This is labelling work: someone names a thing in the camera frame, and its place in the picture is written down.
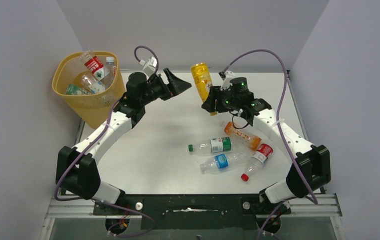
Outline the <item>yellow juice bottle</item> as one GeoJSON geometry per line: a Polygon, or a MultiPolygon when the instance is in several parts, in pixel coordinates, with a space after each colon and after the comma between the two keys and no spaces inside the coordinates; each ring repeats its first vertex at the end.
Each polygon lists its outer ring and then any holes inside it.
{"type": "Polygon", "coordinates": [[[190,70],[198,94],[204,103],[209,95],[210,87],[213,85],[208,66],[201,62],[191,66],[190,70]]]}

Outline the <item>green cap water bottle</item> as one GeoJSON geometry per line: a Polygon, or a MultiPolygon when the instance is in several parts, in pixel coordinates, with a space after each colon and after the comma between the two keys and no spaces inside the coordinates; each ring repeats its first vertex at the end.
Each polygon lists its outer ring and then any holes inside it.
{"type": "Polygon", "coordinates": [[[236,151],[238,149],[238,143],[228,136],[209,138],[207,140],[188,145],[188,151],[194,155],[212,155],[236,151]]]}

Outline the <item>orange drink bottle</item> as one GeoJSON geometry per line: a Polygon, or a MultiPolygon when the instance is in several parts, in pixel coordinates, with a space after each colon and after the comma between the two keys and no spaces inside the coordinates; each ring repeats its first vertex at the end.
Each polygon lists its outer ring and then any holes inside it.
{"type": "Polygon", "coordinates": [[[238,125],[234,127],[231,121],[222,121],[220,126],[226,135],[235,139],[252,151],[256,151],[261,145],[262,139],[259,136],[249,132],[246,129],[240,129],[238,125]]]}

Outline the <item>blue label clear bottle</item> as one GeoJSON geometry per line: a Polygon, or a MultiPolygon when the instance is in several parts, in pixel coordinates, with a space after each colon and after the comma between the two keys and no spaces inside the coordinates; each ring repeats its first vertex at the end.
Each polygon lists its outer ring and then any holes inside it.
{"type": "Polygon", "coordinates": [[[247,162],[250,153],[251,152],[248,151],[235,151],[211,156],[205,162],[200,164],[200,172],[202,174],[215,175],[235,169],[247,162]]]}

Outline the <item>red cap bottle corner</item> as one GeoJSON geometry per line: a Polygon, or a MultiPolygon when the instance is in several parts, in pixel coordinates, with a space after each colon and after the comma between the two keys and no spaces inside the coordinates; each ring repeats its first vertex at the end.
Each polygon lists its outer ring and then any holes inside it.
{"type": "Polygon", "coordinates": [[[109,69],[93,52],[84,51],[80,55],[80,60],[98,81],[103,81],[107,76],[110,75],[109,69]]]}

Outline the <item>green tea bottle table edge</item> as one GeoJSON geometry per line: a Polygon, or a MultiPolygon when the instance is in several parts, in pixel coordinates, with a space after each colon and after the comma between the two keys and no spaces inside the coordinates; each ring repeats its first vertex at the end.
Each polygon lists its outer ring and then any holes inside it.
{"type": "Polygon", "coordinates": [[[90,92],[88,92],[87,90],[77,85],[70,83],[65,90],[65,95],[82,96],[82,95],[90,95],[90,92]]]}

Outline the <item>small blue label bottle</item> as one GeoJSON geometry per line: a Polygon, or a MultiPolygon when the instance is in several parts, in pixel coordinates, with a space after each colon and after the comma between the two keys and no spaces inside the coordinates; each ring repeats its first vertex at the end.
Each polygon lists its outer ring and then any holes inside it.
{"type": "Polygon", "coordinates": [[[108,89],[115,78],[116,74],[116,63],[115,58],[107,56],[106,57],[106,64],[104,65],[104,72],[105,72],[105,78],[104,78],[104,84],[106,89],[108,89]]]}

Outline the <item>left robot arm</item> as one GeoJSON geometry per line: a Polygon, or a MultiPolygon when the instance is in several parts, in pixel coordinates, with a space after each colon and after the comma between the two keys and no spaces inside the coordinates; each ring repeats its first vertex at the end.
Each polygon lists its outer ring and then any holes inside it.
{"type": "Polygon", "coordinates": [[[72,147],[64,146],[57,157],[55,192],[60,189],[75,194],[74,199],[96,200],[112,205],[124,202],[125,191],[101,180],[98,163],[104,154],[125,133],[133,129],[145,114],[149,103],[161,99],[166,101],[191,88],[191,84],[175,76],[168,68],[164,74],[147,76],[142,72],[129,75],[126,91],[108,112],[104,121],[86,139],[72,147]]]}

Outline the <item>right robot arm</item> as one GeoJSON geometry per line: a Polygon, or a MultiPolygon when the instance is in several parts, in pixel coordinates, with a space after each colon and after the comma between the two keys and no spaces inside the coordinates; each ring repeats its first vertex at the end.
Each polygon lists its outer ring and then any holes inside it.
{"type": "Polygon", "coordinates": [[[271,105],[255,98],[249,91],[247,79],[236,77],[229,87],[212,86],[202,109],[209,113],[233,112],[265,134],[292,163],[287,176],[260,192],[261,211],[270,214],[279,202],[290,198],[304,198],[331,180],[330,152],[324,145],[314,145],[297,134],[277,117],[271,105]]]}

